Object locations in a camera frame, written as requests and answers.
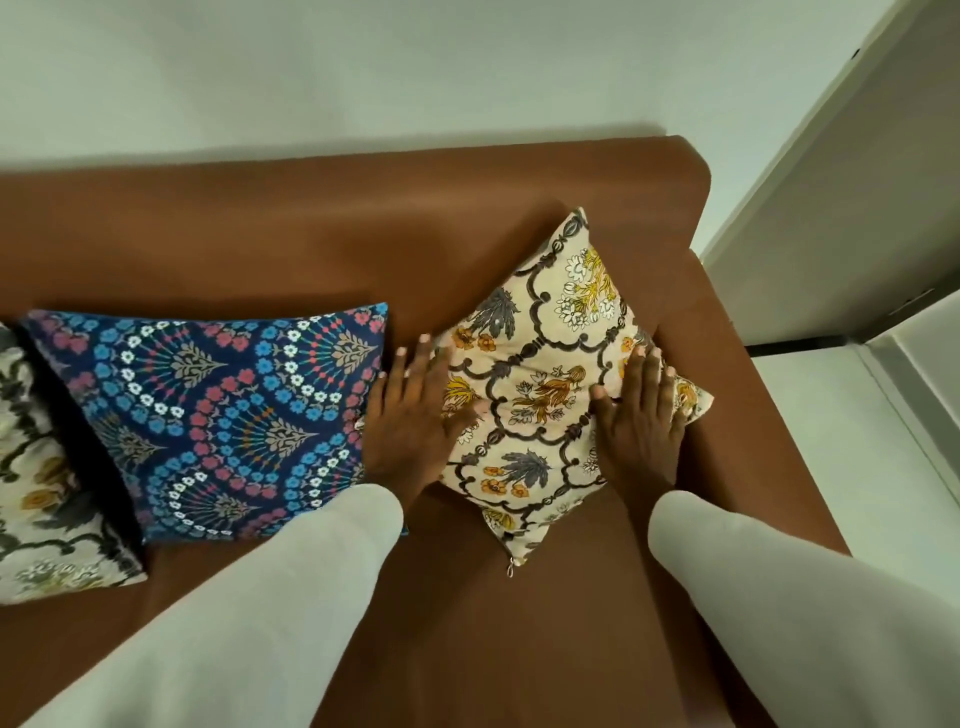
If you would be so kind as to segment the white door frame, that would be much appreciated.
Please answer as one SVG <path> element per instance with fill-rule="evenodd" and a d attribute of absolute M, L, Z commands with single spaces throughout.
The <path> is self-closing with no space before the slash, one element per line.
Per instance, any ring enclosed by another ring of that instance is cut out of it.
<path fill-rule="evenodd" d="M 857 339 L 870 371 L 960 503 L 960 288 L 930 288 Z"/>

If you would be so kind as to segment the cream floral cushion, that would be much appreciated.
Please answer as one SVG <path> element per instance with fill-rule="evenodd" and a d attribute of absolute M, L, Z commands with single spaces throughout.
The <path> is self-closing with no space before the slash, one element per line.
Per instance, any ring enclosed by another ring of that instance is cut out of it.
<path fill-rule="evenodd" d="M 37 390 L 37 373 L 0 322 L 0 606 L 148 578 L 84 490 Z"/>
<path fill-rule="evenodd" d="M 439 339 L 451 351 L 444 412 L 489 405 L 459 436 L 440 482 L 479 508 L 509 576 L 604 486 L 589 390 L 619 397 L 630 354 L 651 342 L 582 208 Z"/>

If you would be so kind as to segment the brown sofa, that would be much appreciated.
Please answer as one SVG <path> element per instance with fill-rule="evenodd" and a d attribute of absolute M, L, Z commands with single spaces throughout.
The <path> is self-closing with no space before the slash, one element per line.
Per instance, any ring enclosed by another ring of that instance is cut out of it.
<path fill-rule="evenodd" d="M 412 344 L 470 313 L 575 208 L 666 360 L 714 394 L 678 484 L 847 553 L 690 249 L 711 185 L 681 137 L 0 176 L 0 320 L 33 309 L 304 316 L 386 302 Z M 590 495 L 507 575 L 432 486 L 311 728 L 775 728 L 687 595 Z"/>

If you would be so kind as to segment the person's left forearm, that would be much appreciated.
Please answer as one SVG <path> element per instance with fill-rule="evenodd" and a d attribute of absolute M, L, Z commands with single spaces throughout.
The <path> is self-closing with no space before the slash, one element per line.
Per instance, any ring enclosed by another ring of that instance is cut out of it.
<path fill-rule="evenodd" d="M 127 638 L 21 728 L 309 728 L 402 533 L 353 486 Z"/>

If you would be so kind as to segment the person's right hand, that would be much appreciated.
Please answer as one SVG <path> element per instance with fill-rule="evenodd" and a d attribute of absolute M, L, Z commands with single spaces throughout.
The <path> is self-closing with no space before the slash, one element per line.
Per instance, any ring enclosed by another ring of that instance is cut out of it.
<path fill-rule="evenodd" d="M 657 500 L 674 488 L 681 451 L 681 447 L 674 448 L 676 372 L 663 364 L 665 417 L 651 417 L 643 412 L 645 357 L 663 355 L 656 346 L 636 348 L 630 354 L 620 397 L 613 400 L 618 405 L 613 433 L 597 437 L 592 416 L 600 476 L 618 494 L 630 518 L 642 527 L 649 522 Z"/>

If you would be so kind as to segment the blue patterned cushion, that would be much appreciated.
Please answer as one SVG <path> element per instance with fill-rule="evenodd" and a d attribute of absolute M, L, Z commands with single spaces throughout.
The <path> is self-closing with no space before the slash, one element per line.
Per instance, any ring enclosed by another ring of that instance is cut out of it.
<path fill-rule="evenodd" d="M 365 481 L 389 306 L 192 321 L 31 310 L 31 342 L 104 447 L 145 543 L 268 537 Z"/>

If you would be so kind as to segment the person's right forearm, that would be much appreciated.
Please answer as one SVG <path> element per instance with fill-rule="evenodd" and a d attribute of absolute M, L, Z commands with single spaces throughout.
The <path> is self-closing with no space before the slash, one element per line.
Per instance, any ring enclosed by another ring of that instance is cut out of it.
<path fill-rule="evenodd" d="M 687 491 L 648 545 L 779 728 L 960 728 L 960 608 Z"/>

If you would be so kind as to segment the person's left hand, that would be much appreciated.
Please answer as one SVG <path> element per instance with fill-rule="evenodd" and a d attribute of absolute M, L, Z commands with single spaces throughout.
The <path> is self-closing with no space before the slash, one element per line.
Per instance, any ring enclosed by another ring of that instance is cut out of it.
<path fill-rule="evenodd" d="M 450 380 L 450 349 L 436 347 L 438 409 L 410 404 L 409 366 L 417 344 L 395 350 L 390 370 L 386 370 L 389 375 L 385 391 L 386 411 L 375 429 L 366 429 L 365 413 L 362 435 L 362 459 L 367 481 L 391 492 L 404 514 L 410 511 L 426 487 L 440 478 L 450 460 L 455 444 L 451 446 L 448 442 L 448 417 L 476 400 L 469 398 L 465 404 L 456 405 L 452 410 L 445 408 Z"/>

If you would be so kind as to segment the beige door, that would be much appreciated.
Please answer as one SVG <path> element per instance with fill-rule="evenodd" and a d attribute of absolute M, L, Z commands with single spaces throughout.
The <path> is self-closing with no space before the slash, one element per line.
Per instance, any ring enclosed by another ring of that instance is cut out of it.
<path fill-rule="evenodd" d="M 960 270 L 960 0 L 907 0 L 704 266 L 747 346 L 853 335 Z"/>

